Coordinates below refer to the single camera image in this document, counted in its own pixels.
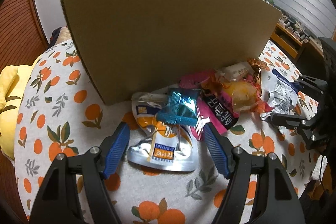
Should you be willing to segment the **silver orange jelly pouch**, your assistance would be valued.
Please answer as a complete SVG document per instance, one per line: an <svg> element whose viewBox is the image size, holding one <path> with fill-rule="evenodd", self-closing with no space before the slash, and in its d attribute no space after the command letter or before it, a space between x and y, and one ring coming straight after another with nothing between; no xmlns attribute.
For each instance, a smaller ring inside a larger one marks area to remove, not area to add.
<svg viewBox="0 0 336 224"><path fill-rule="evenodd" d="M135 121L146 137L130 146L127 159L149 168L192 172L198 166L198 145L189 126L167 124L157 113L168 102L166 94L138 92L131 98Z"/></svg>

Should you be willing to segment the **orange print bed sheet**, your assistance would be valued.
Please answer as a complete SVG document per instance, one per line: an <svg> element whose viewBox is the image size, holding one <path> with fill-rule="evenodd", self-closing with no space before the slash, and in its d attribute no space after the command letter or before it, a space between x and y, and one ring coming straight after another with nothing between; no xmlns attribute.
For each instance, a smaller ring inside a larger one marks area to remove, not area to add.
<svg viewBox="0 0 336 224"><path fill-rule="evenodd" d="M129 101L105 106L91 84L74 43L67 40L39 57L25 88L15 129L15 176L25 215L30 216L39 187L59 153L85 153L111 135L120 122L130 127L130 143L145 133ZM319 152L308 150L300 135L277 130L258 113L242 113L227 131L235 146L254 155L274 152L297 194L312 179L330 172ZM106 181L123 223L211 223L228 185L218 174L204 143L190 173L150 169L122 160Z"/></svg>

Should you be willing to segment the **brown cardboard box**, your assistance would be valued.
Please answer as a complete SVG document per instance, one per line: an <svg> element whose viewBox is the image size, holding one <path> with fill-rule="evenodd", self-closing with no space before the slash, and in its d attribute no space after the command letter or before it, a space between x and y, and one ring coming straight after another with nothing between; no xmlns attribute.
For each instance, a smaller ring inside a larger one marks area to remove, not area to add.
<svg viewBox="0 0 336 224"><path fill-rule="evenodd" d="M106 105L258 57L281 16L262 0L60 0Z"/></svg>

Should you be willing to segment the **white wrapped snack bar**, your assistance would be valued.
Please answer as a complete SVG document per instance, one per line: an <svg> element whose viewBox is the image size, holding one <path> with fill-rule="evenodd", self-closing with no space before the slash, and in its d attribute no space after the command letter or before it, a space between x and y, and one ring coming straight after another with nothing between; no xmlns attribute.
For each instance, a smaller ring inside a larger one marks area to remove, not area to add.
<svg viewBox="0 0 336 224"><path fill-rule="evenodd" d="M253 74L253 69L247 61L217 71L218 77L222 77L227 81L239 81L248 74Z"/></svg>

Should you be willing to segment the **yellow plush toy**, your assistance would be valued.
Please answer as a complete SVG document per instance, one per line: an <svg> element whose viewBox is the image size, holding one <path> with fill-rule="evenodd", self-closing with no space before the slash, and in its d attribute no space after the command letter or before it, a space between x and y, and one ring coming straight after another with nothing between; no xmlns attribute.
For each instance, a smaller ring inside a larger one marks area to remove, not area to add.
<svg viewBox="0 0 336 224"><path fill-rule="evenodd" d="M1 71L1 152L14 159L15 128L23 93L33 67L9 65Z"/></svg>

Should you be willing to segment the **gold foil candy wrapper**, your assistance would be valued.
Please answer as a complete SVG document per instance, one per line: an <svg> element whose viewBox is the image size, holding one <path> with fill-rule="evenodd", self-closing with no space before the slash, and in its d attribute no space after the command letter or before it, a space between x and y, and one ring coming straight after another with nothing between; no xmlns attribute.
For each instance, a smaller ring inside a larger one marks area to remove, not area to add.
<svg viewBox="0 0 336 224"><path fill-rule="evenodd" d="M264 61L261 61L259 59L248 59L248 64L251 66L251 68L255 71L255 73L261 73L263 69L266 69L267 63Z"/></svg>

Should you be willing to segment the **silver white snack bag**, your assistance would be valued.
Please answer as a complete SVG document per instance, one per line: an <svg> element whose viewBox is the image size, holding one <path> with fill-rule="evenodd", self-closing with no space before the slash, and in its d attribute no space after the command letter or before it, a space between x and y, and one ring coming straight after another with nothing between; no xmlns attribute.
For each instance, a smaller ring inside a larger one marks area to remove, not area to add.
<svg viewBox="0 0 336 224"><path fill-rule="evenodd" d="M261 71L262 100L266 102L262 121L270 121L271 114L290 114L297 105L298 90L276 69Z"/></svg>

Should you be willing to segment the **pink snack packet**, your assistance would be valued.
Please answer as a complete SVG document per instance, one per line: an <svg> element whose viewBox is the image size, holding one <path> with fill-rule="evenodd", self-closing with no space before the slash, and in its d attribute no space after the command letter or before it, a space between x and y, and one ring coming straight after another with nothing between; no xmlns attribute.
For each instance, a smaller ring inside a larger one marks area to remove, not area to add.
<svg viewBox="0 0 336 224"><path fill-rule="evenodd" d="M198 121L190 128L197 140L201 140L203 127L209 122L223 135L238 121L239 114L233 111L232 98L217 81L214 69L185 75L180 78L179 86L200 91L197 99Z"/></svg>

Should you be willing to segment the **blue foil candy packet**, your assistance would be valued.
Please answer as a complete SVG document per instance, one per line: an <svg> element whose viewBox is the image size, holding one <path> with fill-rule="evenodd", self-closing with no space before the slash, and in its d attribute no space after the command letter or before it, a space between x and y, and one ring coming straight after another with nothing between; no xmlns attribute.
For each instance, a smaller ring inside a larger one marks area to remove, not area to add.
<svg viewBox="0 0 336 224"><path fill-rule="evenodd" d="M166 124L195 126L199 89L169 88L166 103L157 112L158 121Z"/></svg>

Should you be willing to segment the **wooden louvered wardrobe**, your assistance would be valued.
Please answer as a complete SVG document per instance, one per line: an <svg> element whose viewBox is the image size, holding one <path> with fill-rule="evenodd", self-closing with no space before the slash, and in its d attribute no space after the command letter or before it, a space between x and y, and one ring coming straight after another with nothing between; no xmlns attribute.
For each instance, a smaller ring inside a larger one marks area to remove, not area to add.
<svg viewBox="0 0 336 224"><path fill-rule="evenodd" d="M32 64L48 47L35 0L4 0L1 4L1 69ZM22 223L27 223L19 198L14 167L1 155L1 200Z"/></svg>

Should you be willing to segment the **wooden sideboard cabinet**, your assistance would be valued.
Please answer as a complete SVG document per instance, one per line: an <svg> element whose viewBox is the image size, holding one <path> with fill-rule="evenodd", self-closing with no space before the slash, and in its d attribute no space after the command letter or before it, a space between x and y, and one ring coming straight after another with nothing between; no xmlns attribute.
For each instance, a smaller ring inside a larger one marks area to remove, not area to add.
<svg viewBox="0 0 336 224"><path fill-rule="evenodd" d="M323 60L322 47L312 38L300 40L280 23L276 24L270 39L282 48L295 63L303 61L304 57L315 57Z"/></svg>

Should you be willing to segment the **clear bread packet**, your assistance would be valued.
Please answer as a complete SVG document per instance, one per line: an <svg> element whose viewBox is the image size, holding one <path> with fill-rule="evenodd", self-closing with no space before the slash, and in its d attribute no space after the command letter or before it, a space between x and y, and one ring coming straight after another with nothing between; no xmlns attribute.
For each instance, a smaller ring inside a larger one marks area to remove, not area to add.
<svg viewBox="0 0 336 224"><path fill-rule="evenodd" d="M246 81L224 83L223 89L231 97L233 110L237 113L252 109L259 100L257 89Z"/></svg>

